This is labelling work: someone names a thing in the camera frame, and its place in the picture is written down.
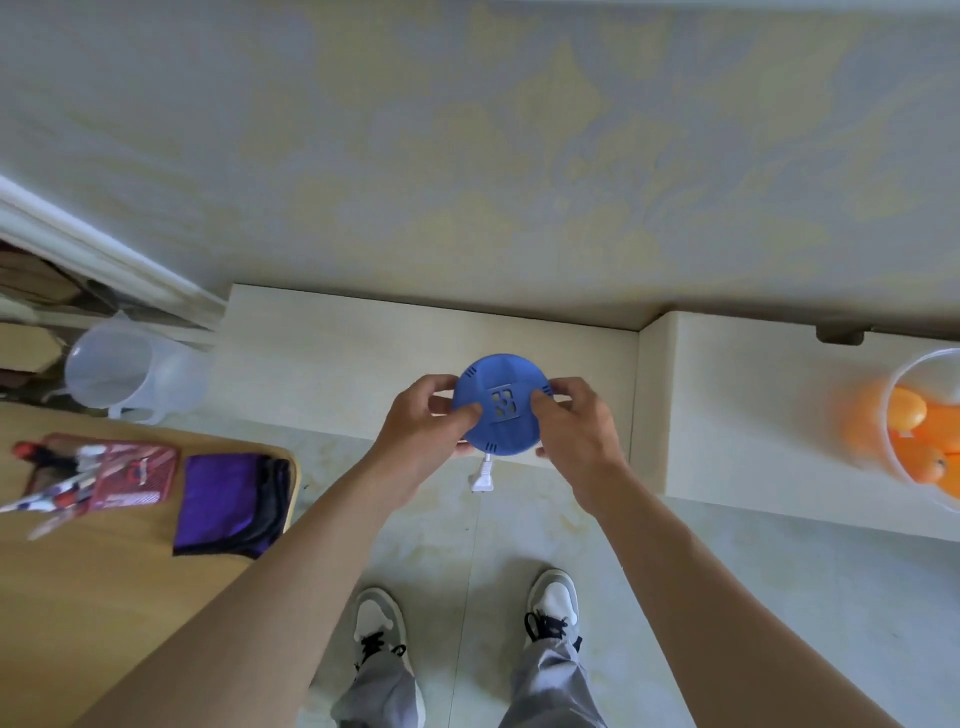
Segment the person's left arm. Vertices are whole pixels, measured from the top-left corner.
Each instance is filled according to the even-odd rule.
[[[401,392],[363,459],[76,725],[293,725],[376,534],[471,450],[460,441],[479,406],[450,413],[436,395],[456,380],[428,375]]]

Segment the person's right hand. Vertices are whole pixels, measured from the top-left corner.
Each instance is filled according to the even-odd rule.
[[[573,488],[580,507],[595,513],[592,484],[604,479],[610,468],[626,469],[613,414],[590,385],[578,376],[550,379],[555,394],[570,401],[555,402],[539,389],[530,407],[540,421],[539,457],[548,458]]]

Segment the white sneaker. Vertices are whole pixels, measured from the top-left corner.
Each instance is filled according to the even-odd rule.
[[[528,645],[537,640],[563,640],[580,651],[584,640],[580,636],[580,607],[573,579],[566,571],[548,569],[537,578],[527,596],[523,624]]]
[[[390,650],[403,662],[403,666],[411,675],[414,669],[410,665],[410,656],[407,654],[407,627],[403,622],[403,614],[393,598],[382,589],[372,587],[365,589],[357,596],[357,620],[353,629],[353,641],[356,649],[356,663],[359,670],[370,657],[377,652]],[[420,685],[414,676],[414,687],[417,693],[417,725],[423,728],[426,723],[426,707],[423,705],[423,694]]]

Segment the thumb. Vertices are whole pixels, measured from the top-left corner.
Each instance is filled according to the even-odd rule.
[[[552,397],[547,397],[539,389],[535,389],[530,395],[530,409],[538,420],[542,420],[544,417],[552,417],[561,408]]]
[[[483,405],[476,401],[453,410],[444,417],[444,424],[456,432],[459,438],[462,437],[467,430],[472,429],[474,425],[480,422],[482,415]]]

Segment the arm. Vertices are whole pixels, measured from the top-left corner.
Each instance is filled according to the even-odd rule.
[[[77,725],[293,725],[381,526],[470,449],[459,441],[479,408],[433,416],[455,382],[425,376],[400,393],[370,452]]]
[[[579,378],[534,392],[543,448],[600,523],[700,728],[899,724],[760,604],[630,472]]]

